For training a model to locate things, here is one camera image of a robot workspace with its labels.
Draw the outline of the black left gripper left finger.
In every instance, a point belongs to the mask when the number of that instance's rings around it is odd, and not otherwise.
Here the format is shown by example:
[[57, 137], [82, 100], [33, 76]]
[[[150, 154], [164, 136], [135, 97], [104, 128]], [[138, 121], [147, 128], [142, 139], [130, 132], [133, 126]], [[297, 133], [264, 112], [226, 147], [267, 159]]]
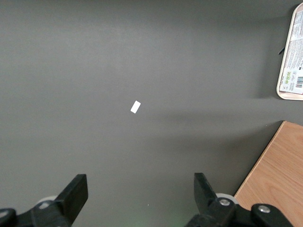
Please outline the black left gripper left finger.
[[2, 227], [71, 227], [88, 199], [86, 174], [76, 175], [56, 197], [40, 200], [28, 211], [0, 210]]

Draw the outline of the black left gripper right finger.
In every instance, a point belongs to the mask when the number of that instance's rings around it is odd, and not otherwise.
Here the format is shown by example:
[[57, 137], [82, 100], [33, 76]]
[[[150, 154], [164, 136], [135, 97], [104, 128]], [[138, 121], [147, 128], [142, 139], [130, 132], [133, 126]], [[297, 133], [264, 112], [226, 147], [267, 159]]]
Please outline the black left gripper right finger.
[[247, 210], [228, 197], [219, 197], [203, 173], [194, 174], [194, 197], [199, 214], [188, 227], [291, 227], [275, 206], [257, 203]]

